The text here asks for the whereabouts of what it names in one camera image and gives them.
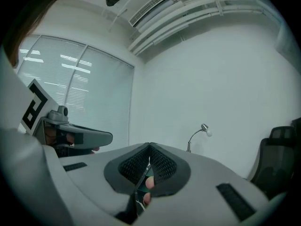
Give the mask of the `person's left hand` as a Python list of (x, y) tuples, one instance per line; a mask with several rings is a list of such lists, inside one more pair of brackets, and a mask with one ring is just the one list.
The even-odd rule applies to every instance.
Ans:
[(46, 144), (52, 147), (74, 144), (74, 135), (72, 133), (54, 128), (52, 126), (44, 127), (44, 135)]

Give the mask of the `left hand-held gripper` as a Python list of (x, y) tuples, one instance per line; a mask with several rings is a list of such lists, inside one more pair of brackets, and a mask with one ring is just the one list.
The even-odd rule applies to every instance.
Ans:
[(28, 85), (28, 89), (33, 93), (33, 100), (21, 120), (26, 133), (35, 137), (42, 145), (47, 145), (44, 135), (46, 126), (57, 128), (62, 133), (73, 134), (73, 143), (67, 141), (62, 143), (63, 146), (55, 146), (59, 158), (93, 154), (93, 149), (74, 148), (97, 148), (112, 142), (113, 135), (110, 132), (69, 124), (67, 107), (59, 105), (36, 79)]

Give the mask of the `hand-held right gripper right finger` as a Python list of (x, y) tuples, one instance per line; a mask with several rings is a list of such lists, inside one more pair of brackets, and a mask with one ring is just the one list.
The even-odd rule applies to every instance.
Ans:
[(269, 200), (260, 189), (220, 162), (171, 146), (162, 148), (184, 159), (191, 175), (178, 193), (153, 198), (138, 218), (140, 226), (239, 225), (239, 219), (216, 188), (223, 183), (235, 188), (255, 211), (268, 206)]

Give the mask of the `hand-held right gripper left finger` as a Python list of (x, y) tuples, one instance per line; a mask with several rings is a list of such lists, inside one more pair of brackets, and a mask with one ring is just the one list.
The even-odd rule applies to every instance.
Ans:
[(75, 224), (149, 224), (137, 214), (136, 186), (150, 157), (149, 143), (60, 158), (59, 192)]

